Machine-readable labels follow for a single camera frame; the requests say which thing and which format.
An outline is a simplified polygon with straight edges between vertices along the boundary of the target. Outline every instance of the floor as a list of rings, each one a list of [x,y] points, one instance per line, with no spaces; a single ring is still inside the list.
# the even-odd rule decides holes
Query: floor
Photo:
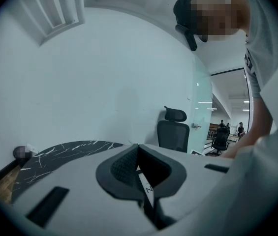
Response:
[[[226,151],[231,149],[236,143],[232,142],[231,140],[227,140],[229,142],[229,146]],[[208,154],[209,152],[216,151],[216,149],[211,148],[212,140],[207,140],[206,144],[204,145],[204,149],[202,151],[203,154]]]
[[[6,204],[11,204],[13,185],[20,170],[20,166],[17,166],[0,180],[0,200]]]

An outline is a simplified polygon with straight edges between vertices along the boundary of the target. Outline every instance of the neck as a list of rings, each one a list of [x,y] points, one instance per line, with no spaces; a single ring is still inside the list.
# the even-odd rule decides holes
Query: neck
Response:
[[[243,30],[248,35],[250,26],[250,7],[248,0],[231,0],[231,3],[234,5],[233,9],[236,10],[237,28]]]

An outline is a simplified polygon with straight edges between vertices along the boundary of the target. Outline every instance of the black marble table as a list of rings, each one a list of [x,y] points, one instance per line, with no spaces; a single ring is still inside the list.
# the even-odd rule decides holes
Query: black marble table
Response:
[[[79,141],[45,149],[31,158],[20,170],[13,186],[12,203],[32,184],[42,180],[63,164],[120,146],[123,144],[105,141]]]

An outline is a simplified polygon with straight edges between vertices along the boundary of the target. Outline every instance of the man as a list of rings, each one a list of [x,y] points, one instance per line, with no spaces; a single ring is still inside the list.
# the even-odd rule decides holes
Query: man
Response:
[[[238,127],[238,131],[237,131],[237,136],[240,139],[243,135],[244,135],[244,127],[243,127],[243,123],[240,122],[239,127]]]
[[[278,13],[268,0],[178,0],[174,13],[178,24],[203,41],[239,30],[246,33],[245,71],[253,96],[253,123],[250,131],[222,155],[234,158],[240,148],[254,145],[271,130],[273,120],[260,90],[278,68]]]
[[[220,127],[220,128],[225,127],[225,125],[224,125],[224,123],[223,123],[223,120],[221,120],[221,123],[219,124],[219,127]]]

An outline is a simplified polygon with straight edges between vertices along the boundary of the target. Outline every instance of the desk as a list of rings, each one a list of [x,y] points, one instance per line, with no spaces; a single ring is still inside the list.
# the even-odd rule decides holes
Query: desk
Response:
[[[228,136],[228,139],[231,140],[231,141],[233,141],[233,142],[237,142],[238,139],[239,139],[239,137],[238,137],[238,136],[229,135],[229,136]]]
[[[42,180],[63,164],[77,158],[107,151],[123,144],[105,141],[79,141],[59,144],[32,157],[20,170],[12,191],[12,203],[27,188]]]

